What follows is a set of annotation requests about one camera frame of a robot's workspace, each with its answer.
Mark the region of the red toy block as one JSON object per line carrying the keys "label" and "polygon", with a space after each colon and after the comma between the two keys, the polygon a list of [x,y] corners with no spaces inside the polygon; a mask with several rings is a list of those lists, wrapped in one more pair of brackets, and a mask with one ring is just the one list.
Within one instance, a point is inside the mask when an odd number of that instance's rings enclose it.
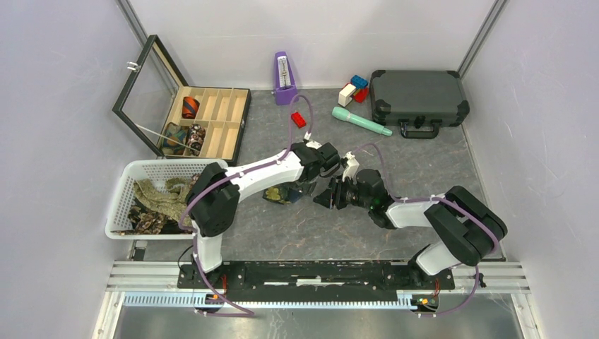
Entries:
{"label": "red toy block", "polygon": [[368,94],[369,88],[360,88],[353,93],[352,98],[354,101],[358,103],[363,103],[366,100]]}

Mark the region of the orange navy rolled tie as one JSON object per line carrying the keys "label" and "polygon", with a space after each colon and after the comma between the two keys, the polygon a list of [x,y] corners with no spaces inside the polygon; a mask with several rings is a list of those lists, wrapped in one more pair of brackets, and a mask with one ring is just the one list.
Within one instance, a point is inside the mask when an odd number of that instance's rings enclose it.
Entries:
{"label": "orange navy rolled tie", "polygon": [[186,96],[183,98],[182,104],[182,118],[183,119],[195,119],[198,114],[201,104],[194,97]]}

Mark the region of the purple metronome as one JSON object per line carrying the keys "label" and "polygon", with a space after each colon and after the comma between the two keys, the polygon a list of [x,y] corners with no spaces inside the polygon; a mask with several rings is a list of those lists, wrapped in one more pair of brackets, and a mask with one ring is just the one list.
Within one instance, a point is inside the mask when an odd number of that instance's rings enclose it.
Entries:
{"label": "purple metronome", "polygon": [[288,105],[298,93],[295,77],[286,52],[274,55],[274,88],[275,103],[278,106]]}

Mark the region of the navy yellow floral tie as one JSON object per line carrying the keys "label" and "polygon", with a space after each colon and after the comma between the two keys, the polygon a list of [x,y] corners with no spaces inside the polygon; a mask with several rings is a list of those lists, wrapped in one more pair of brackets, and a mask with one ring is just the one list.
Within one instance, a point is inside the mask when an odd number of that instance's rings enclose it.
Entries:
{"label": "navy yellow floral tie", "polygon": [[316,182],[286,182],[268,187],[263,191],[262,198],[281,205],[296,203],[304,196],[311,196],[316,188]]}

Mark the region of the white toy block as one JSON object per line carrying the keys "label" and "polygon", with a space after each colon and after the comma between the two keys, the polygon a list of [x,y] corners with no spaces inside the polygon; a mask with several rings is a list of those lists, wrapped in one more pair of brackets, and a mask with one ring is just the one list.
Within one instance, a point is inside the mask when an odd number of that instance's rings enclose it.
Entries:
{"label": "white toy block", "polygon": [[346,107],[353,101],[353,95],[357,88],[352,83],[347,83],[338,93],[338,104],[341,107]]}

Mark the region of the red toy brick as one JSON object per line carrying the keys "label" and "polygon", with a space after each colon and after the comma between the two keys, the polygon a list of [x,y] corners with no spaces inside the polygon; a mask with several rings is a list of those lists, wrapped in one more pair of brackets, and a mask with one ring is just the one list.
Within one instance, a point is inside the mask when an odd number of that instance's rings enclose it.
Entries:
{"label": "red toy brick", "polygon": [[291,120],[295,124],[295,126],[299,129],[304,128],[307,125],[306,120],[299,112],[293,112],[291,115]]}

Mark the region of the olive green tie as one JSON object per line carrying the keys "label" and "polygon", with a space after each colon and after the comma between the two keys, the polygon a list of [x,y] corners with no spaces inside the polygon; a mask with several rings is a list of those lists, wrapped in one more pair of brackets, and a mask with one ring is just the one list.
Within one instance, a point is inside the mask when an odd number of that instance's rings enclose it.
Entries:
{"label": "olive green tie", "polygon": [[163,191],[156,189],[149,179],[135,181],[134,195],[147,209],[159,212],[179,222],[186,210],[186,199],[191,180],[181,177],[168,179]]}

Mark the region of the dark grey carrying case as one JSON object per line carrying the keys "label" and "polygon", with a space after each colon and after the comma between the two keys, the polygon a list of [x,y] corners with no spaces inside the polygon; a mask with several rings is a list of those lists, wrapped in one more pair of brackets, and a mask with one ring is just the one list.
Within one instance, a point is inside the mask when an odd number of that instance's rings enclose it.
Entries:
{"label": "dark grey carrying case", "polygon": [[404,138],[433,139],[460,126],[470,103],[456,71],[375,70],[369,81],[372,121],[397,126]]}

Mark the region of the teal patterned rolled tie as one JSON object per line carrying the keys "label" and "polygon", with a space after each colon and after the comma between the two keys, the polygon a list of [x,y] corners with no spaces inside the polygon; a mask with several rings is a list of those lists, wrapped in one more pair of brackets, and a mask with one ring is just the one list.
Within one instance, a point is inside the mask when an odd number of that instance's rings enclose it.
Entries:
{"label": "teal patterned rolled tie", "polygon": [[183,155],[186,147],[188,126],[180,126],[170,122],[164,130],[164,138],[161,141],[161,150],[165,155]]}

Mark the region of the wooden tie organizer box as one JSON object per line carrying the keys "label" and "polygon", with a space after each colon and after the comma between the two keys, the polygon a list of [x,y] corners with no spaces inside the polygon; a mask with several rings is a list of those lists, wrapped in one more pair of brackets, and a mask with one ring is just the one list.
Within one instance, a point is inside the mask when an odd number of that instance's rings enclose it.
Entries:
{"label": "wooden tie organizer box", "polygon": [[[248,88],[190,85],[157,35],[146,40],[137,60],[129,62],[130,74],[112,111],[157,157],[222,159],[237,164],[245,122],[251,103]],[[182,118],[183,98],[201,106],[195,119]],[[200,124],[206,137],[199,156],[186,144],[183,155],[165,155],[161,141],[168,123],[190,127]]]}

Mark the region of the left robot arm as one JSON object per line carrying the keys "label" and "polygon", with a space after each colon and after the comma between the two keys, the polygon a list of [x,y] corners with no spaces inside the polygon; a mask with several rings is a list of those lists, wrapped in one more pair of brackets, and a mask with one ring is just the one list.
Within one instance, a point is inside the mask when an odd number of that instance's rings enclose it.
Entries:
{"label": "left robot arm", "polygon": [[330,143],[302,141],[249,165],[207,165],[192,186],[182,213],[182,219],[191,220],[196,280],[208,288],[221,281],[223,234],[232,226],[244,199],[278,184],[314,182],[338,170],[341,162]]}

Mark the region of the white plastic basket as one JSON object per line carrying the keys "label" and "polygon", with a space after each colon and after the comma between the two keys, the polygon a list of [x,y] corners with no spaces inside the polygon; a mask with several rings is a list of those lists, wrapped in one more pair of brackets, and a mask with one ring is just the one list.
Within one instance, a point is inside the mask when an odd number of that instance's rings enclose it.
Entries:
{"label": "white plastic basket", "polygon": [[164,160],[136,160],[129,163],[118,181],[110,204],[105,234],[110,239],[127,240],[190,240],[192,235],[180,230],[177,234],[129,234],[134,228],[128,218],[134,204],[134,182],[148,179],[161,192],[166,192],[168,179],[181,177],[190,179],[200,173],[210,163],[216,162],[226,168],[228,164],[221,159],[176,158]]}

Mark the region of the dark floral rolled tie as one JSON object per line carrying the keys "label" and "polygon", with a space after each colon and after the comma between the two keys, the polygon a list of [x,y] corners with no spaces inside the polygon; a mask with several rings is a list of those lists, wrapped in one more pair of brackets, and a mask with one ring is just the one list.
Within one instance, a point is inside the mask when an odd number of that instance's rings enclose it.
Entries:
{"label": "dark floral rolled tie", "polygon": [[189,127],[186,145],[191,155],[199,156],[206,137],[206,129],[200,124]]}

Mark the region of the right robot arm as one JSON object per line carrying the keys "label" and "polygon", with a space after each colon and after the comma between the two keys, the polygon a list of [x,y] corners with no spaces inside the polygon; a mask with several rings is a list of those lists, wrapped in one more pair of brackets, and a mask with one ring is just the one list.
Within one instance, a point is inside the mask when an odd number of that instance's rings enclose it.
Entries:
{"label": "right robot arm", "polygon": [[383,229],[432,228],[439,241],[410,261],[408,279],[417,288],[428,287],[447,268],[476,266],[508,233],[504,221],[462,186],[427,198],[397,198],[388,192],[375,169],[363,169],[353,179],[332,178],[313,201],[329,209],[364,208]]}

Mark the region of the blue toy brick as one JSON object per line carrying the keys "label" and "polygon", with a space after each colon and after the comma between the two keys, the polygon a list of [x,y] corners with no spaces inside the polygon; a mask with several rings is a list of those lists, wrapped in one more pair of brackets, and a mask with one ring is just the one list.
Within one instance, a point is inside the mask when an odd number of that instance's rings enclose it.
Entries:
{"label": "blue toy brick", "polygon": [[362,89],[362,88],[367,88],[368,87],[368,81],[359,76],[359,75],[354,75],[351,79],[350,79],[350,83],[355,86],[357,89]]}

